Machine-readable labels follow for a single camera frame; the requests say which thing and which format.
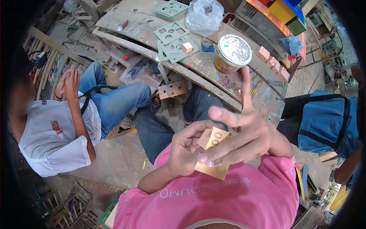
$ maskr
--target logo on shirt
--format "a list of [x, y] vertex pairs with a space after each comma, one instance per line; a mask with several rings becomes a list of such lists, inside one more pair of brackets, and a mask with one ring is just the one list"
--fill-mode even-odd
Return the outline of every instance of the logo on shirt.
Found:
[[58, 121], [50, 121], [51, 125], [52, 125], [52, 128], [54, 131], [56, 131], [56, 135], [60, 135], [63, 133], [62, 130], [60, 130], [60, 127], [59, 127], [59, 122]]

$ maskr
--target black strap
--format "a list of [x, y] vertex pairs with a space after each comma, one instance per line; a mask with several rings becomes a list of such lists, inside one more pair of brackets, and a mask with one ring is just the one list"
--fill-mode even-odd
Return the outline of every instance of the black strap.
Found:
[[85, 99], [84, 105], [83, 105], [83, 107], [80, 109], [80, 111], [81, 111], [81, 115], [83, 115], [83, 114], [84, 114], [84, 112], [85, 112], [85, 110], [86, 110], [86, 108], [87, 108], [87, 106], [88, 106], [88, 104], [89, 104], [89, 100], [90, 100], [90, 98], [92, 97], [92, 92], [93, 92], [93, 91], [98, 91], [98, 90], [100, 90], [101, 88], [110, 88], [110, 89], [114, 90], [114, 89], [117, 89], [118, 87], [116, 87], [116, 86], [109, 86], [109, 85], [100, 85], [100, 86], [96, 86], [96, 87], [90, 88], [90, 89], [89, 89], [87, 92], [85, 92], [83, 95], [79, 96], [79, 98], [80, 98], [80, 97], [83, 97], [83, 96], [86, 96], [86, 99]]
[[337, 141], [335, 143], [324, 139], [322, 137], [319, 137], [309, 131], [306, 130], [300, 130], [299, 134], [307, 136], [317, 142], [323, 143], [324, 145], [328, 145], [330, 147], [332, 147], [335, 151], [337, 151], [337, 148], [339, 147], [339, 145], [341, 144], [344, 135], [346, 134], [346, 128], [347, 128], [347, 123], [348, 123], [348, 119], [350, 117], [350, 103], [348, 101], [348, 99], [344, 96], [341, 96], [340, 94], [334, 94], [334, 95], [321, 95], [321, 96], [313, 96], [313, 97], [308, 97], [308, 98], [303, 98], [305, 103], [308, 102], [315, 102], [315, 101], [324, 101], [324, 100], [329, 100], [329, 99], [336, 99], [336, 98], [342, 98], [344, 99], [344, 111], [343, 111], [343, 123], [342, 123], [342, 127], [341, 130], [339, 131], [338, 134], [338, 138]]

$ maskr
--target jar lid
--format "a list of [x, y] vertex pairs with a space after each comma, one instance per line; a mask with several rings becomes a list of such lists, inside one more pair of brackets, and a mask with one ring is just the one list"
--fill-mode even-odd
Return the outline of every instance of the jar lid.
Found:
[[251, 61], [252, 50], [249, 44], [237, 35], [222, 36], [217, 47], [222, 56], [235, 65], [245, 66]]

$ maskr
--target hand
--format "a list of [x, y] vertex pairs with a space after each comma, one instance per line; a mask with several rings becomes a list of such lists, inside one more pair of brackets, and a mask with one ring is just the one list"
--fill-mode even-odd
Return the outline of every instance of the hand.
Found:
[[269, 124], [255, 111], [251, 103], [249, 67], [242, 68], [241, 85], [242, 113], [232, 113], [224, 108], [210, 107], [210, 119], [221, 121], [229, 127], [241, 127], [241, 133], [198, 156], [200, 163], [208, 166], [222, 166], [251, 160], [265, 154], [271, 145]]
[[168, 167], [173, 174], [188, 176], [194, 172], [197, 156], [204, 152], [197, 141], [204, 130], [212, 127], [222, 128], [222, 125], [217, 125], [211, 120], [196, 121], [173, 136], [168, 161]]
[[59, 82], [57, 83], [57, 86], [56, 86], [56, 90], [55, 90], [55, 95], [58, 97], [58, 98], [62, 98], [62, 96], [64, 95], [65, 93], [65, 79], [66, 77], [70, 77], [70, 72], [71, 72], [71, 69], [68, 69], [62, 76], [61, 76], [61, 79], [59, 80]]
[[70, 75], [65, 76], [65, 95], [67, 101], [79, 101], [78, 90], [79, 90], [80, 74], [75, 69], [70, 69]]

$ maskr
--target yellow box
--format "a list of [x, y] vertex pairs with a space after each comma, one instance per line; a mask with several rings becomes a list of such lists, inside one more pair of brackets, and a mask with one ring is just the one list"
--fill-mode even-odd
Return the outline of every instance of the yellow box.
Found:
[[276, 0], [268, 9], [284, 24], [296, 16], [282, 0]]

